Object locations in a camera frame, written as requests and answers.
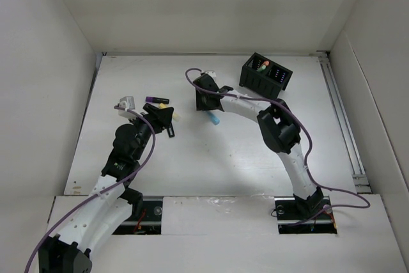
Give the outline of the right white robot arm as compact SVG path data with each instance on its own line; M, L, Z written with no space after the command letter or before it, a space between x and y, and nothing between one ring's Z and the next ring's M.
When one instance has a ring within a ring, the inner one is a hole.
M307 172L300 144L300 125L289 114L285 101L254 100L232 87L220 88L207 73L202 73L192 84L196 88L198 111L234 113L258 124L264 143L278 154L289 176L297 214L301 219L314 215L323 193Z

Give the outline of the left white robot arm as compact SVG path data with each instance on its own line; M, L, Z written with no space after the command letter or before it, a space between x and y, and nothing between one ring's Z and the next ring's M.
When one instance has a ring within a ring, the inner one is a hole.
M145 104L137 114L123 102L115 106L128 123L115 131L112 151L89 196L62 217L36 248L40 272L91 272L93 258L120 224L143 212L143 195L130 188L146 164L147 144L168 129L174 109Z

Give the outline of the green pastel highlighter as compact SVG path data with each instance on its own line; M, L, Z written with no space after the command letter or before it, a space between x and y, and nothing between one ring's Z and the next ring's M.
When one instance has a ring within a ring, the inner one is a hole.
M267 68L266 65L261 65L261 66L257 69L257 71L258 71L258 72L262 72L262 71L265 70L266 68Z

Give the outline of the blue pastel highlighter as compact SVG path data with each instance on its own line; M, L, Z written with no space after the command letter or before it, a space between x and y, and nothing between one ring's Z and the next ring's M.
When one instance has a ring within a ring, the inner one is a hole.
M207 115L209 116L211 122L212 122L214 125L218 125L218 124L220 123L219 118L218 118L216 115L214 115L212 112L208 111L208 112L207 112Z

